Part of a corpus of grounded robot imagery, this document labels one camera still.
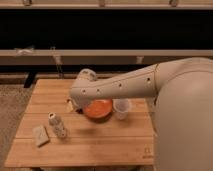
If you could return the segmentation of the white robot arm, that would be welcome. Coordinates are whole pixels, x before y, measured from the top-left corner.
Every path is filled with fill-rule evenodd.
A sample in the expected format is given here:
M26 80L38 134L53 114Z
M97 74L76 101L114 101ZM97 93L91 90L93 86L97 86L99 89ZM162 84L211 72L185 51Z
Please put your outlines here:
M70 88L79 109L95 99L155 99L155 171L213 171L213 59L162 62L109 79L83 69Z

